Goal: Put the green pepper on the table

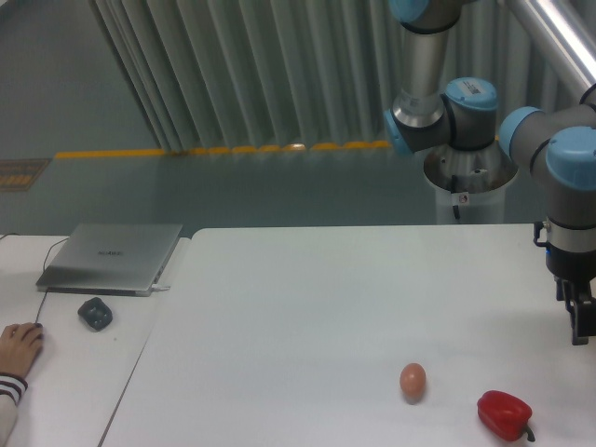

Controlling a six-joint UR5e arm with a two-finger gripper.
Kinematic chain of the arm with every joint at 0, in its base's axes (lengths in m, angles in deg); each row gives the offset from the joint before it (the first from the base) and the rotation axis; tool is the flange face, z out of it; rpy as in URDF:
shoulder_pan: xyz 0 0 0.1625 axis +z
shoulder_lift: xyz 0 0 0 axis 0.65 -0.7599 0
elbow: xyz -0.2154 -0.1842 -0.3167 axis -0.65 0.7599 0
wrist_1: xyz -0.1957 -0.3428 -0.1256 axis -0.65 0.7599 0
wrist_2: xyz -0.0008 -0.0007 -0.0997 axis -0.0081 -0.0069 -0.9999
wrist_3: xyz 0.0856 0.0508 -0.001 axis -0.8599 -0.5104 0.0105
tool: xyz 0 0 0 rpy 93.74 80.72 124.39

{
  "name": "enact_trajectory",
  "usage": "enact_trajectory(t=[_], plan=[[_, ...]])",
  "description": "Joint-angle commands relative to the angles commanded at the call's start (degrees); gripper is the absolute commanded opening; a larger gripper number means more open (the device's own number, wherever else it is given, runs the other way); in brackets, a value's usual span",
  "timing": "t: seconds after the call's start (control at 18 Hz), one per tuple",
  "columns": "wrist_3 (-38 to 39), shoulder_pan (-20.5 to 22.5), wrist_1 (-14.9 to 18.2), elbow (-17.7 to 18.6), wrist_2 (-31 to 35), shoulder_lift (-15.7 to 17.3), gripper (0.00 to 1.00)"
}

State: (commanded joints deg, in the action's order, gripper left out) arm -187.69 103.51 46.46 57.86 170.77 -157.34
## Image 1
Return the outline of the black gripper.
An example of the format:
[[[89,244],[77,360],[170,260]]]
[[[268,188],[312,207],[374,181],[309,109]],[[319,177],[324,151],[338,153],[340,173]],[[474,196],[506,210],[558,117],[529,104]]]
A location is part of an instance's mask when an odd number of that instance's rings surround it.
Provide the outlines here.
[[[557,300],[564,301],[572,329],[572,345],[587,345],[595,336],[595,227],[570,228],[546,220],[534,222],[533,242],[545,249],[546,266],[554,276]]]

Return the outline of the person's hand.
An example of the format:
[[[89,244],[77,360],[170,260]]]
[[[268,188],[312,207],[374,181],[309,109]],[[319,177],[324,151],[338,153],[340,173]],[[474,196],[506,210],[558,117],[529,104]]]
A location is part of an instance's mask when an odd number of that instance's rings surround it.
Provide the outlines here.
[[[25,379],[32,369],[34,349],[32,343],[37,335],[34,322],[11,324],[1,333],[1,373],[15,374]]]

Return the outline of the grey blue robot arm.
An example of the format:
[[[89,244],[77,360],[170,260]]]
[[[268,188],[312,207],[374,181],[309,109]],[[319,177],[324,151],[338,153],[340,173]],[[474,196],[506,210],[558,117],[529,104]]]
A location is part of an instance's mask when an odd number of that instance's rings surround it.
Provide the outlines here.
[[[400,93],[385,112],[394,149],[426,151],[424,173],[444,223],[500,218],[519,169],[546,195],[534,243],[546,253],[556,298],[570,316],[572,342],[595,334],[595,42],[566,1],[511,1],[508,9],[536,41],[577,105],[556,113],[522,107],[496,118],[494,86],[477,77],[440,84],[448,34],[460,1],[393,1],[404,30]]]

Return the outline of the striped sleeve forearm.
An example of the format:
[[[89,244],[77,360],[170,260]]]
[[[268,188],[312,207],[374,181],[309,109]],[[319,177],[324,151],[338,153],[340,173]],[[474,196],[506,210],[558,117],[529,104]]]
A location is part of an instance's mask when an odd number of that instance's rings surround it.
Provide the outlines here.
[[[5,446],[18,419],[20,400],[28,389],[25,379],[1,373],[1,445]]]

